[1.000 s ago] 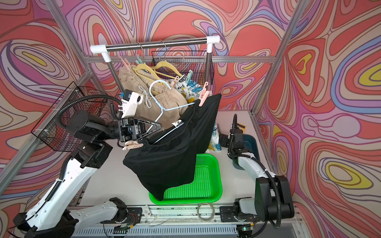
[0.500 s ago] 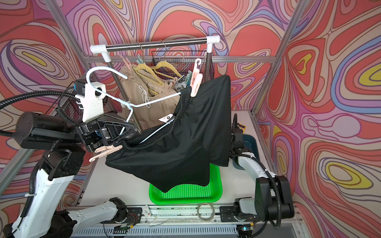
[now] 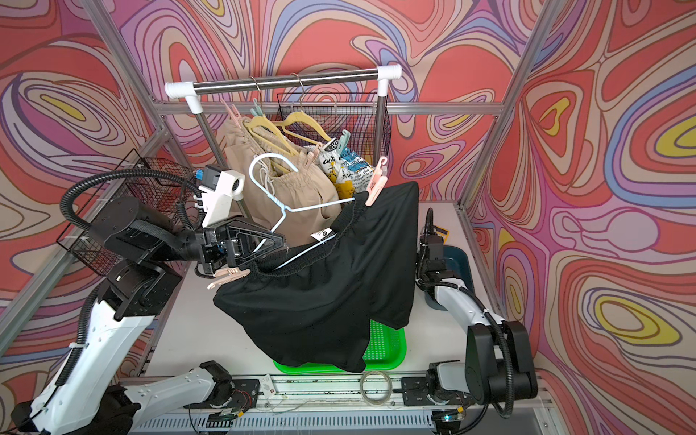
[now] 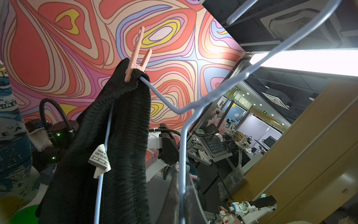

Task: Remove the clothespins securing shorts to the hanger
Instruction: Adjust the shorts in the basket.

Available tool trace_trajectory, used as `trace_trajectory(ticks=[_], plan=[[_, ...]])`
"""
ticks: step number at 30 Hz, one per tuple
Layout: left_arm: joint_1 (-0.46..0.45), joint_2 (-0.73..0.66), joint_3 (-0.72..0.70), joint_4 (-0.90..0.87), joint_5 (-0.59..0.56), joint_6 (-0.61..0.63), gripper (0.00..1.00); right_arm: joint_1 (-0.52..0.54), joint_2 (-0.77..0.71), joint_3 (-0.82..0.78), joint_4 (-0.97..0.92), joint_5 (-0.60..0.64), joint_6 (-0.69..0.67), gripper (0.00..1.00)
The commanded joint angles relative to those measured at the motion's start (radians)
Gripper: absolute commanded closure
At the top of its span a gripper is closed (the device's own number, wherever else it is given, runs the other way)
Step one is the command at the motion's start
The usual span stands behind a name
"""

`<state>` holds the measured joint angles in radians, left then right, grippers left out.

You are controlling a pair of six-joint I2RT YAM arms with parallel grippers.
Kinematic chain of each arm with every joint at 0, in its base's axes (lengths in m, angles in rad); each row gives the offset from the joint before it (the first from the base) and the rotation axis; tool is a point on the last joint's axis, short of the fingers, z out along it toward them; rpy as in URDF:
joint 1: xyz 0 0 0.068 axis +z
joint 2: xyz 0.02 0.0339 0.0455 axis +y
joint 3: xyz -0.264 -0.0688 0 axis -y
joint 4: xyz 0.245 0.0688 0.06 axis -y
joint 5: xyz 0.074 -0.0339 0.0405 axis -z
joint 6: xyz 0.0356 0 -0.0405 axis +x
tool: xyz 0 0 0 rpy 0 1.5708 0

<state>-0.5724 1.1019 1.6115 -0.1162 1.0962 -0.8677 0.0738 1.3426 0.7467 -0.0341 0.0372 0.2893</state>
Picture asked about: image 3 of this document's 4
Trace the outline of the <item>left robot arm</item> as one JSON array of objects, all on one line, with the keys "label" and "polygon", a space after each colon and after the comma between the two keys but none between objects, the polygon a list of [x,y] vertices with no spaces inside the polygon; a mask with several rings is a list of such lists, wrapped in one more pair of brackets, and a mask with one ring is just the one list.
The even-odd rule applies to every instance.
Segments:
[{"label": "left robot arm", "polygon": [[175,261],[201,266],[214,284],[244,277],[248,265],[282,248],[283,236],[243,217],[204,227],[171,219],[135,197],[114,199],[92,220],[74,201],[90,188],[118,179],[162,179],[202,198],[190,178],[148,168],[114,170],[76,183],[63,195],[61,212],[120,261],[85,298],[77,335],[61,370],[34,400],[18,404],[15,431],[36,434],[126,434],[142,422],[181,407],[223,408],[235,384],[218,362],[203,362],[182,375],[141,387],[124,387],[114,376],[141,333],[161,313],[181,275]]}]

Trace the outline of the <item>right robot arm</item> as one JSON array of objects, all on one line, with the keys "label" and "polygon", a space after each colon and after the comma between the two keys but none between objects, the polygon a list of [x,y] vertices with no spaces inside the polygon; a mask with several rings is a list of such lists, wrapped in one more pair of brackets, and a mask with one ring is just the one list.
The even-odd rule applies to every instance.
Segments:
[{"label": "right robot arm", "polygon": [[440,406],[474,402],[507,419],[515,402],[538,395],[527,329],[491,312],[465,275],[448,266],[443,233],[431,208],[420,235],[415,283],[467,333],[464,360],[429,365],[422,387],[428,401]]}]

